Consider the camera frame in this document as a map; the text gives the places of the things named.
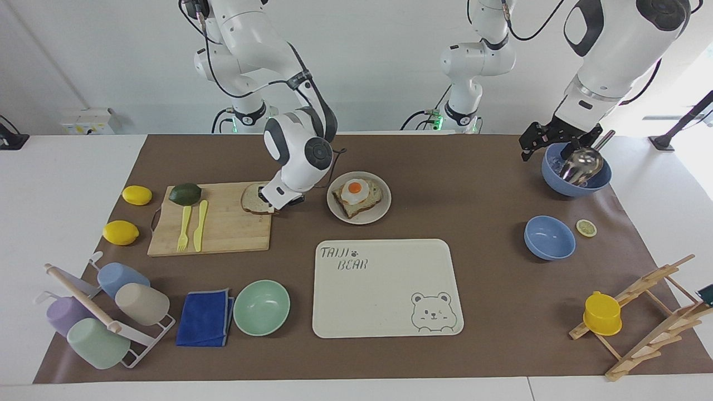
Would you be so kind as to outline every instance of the blue towel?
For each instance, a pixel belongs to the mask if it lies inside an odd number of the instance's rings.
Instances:
[[[179,347],[224,347],[230,327],[234,298],[228,288],[188,293],[183,303],[176,345]]]

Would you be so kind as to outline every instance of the yellow lemon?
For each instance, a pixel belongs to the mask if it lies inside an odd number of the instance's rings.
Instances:
[[[587,238],[592,238],[597,235],[597,226],[589,220],[579,220],[577,222],[577,231]]]
[[[142,186],[128,186],[121,192],[121,197],[132,205],[142,206],[151,202],[151,190]]]
[[[101,234],[114,245],[129,245],[138,237],[138,228],[124,220],[115,220],[104,226]]]

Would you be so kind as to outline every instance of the wall socket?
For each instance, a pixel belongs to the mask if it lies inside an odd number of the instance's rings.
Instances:
[[[108,108],[67,108],[60,120],[68,135],[114,135],[121,127],[119,120]]]

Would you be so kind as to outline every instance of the plastic knife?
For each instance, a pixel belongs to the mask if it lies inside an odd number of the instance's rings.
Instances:
[[[198,228],[193,231],[193,246],[196,252],[203,249],[203,226],[205,225],[205,215],[208,213],[208,201],[200,201],[198,209]]]

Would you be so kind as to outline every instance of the fried egg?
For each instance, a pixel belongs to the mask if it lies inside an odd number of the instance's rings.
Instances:
[[[347,181],[342,187],[342,200],[347,205],[356,205],[364,202],[369,197],[369,184],[360,179],[355,178]]]

